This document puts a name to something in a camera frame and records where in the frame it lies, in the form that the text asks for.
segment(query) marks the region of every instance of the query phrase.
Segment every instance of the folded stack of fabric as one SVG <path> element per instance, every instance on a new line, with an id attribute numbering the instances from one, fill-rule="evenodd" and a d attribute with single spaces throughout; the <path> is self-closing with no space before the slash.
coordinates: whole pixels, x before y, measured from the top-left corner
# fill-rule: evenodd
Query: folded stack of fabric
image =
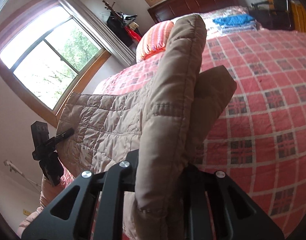
<path id="1" fill-rule="evenodd" d="M 220 17 L 213 19 L 218 24 L 221 34 L 239 33 L 243 31 L 256 31 L 256 21 L 248 14 Z"/>

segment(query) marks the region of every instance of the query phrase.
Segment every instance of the blue cloth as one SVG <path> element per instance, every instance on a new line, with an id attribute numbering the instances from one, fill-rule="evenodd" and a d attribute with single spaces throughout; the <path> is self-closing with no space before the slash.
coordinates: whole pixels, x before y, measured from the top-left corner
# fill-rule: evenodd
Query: blue cloth
<path id="1" fill-rule="evenodd" d="M 228 16 L 228 17 L 220 17 L 213 19 L 213 22 L 219 24 L 221 26 L 241 26 L 243 24 L 247 24 L 250 21 L 254 21 L 255 19 L 248 15 L 248 14 L 240 14 L 235 16 Z"/>

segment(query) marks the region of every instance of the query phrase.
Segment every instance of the wall outlet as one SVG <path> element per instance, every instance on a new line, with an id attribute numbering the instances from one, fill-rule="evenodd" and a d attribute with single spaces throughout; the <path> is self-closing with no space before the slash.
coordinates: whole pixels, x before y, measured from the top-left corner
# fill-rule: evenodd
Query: wall outlet
<path id="1" fill-rule="evenodd" d="M 26 209 L 23 209 L 23 214 L 26 216 L 29 216 L 30 214 L 32 214 L 31 212 L 27 211 Z"/>

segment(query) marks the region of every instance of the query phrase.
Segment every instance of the beige puffer jacket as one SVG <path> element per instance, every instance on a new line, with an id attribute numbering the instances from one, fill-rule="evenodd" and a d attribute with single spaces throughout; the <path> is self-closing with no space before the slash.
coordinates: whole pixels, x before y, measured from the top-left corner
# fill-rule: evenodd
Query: beige puffer jacket
<path id="1" fill-rule="evenodd" d="M 223 66 L 199 73 L 205 40 L 200 16 L 182 18 L 142 89 L 119 96 L 72 94 L 63 110 L 57 133 L 73 127 L 75 134 L 57 151 L 74 176 L 107 171 L 139 148 L 135 193 L 124 199 L 130 238 L 183 239 L 178 177 L 237 86 Z"/>

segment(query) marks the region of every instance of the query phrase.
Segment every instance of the red plaid bedspread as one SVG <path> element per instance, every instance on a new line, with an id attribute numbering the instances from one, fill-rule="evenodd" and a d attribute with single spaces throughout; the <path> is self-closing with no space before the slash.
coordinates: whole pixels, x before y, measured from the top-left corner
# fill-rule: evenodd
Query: red plaid bedspread
<path id="1" fill-rule="evenodd" d="M 141 88 L 162 55 L 107 78 L 94 93 Z M 196 165 L 225 171 L 287 236 L 306 213 L 306 34 L 259 31 L 208 40 L 202 71 L 218 65 L 237 91 L 197 149 Z"/>

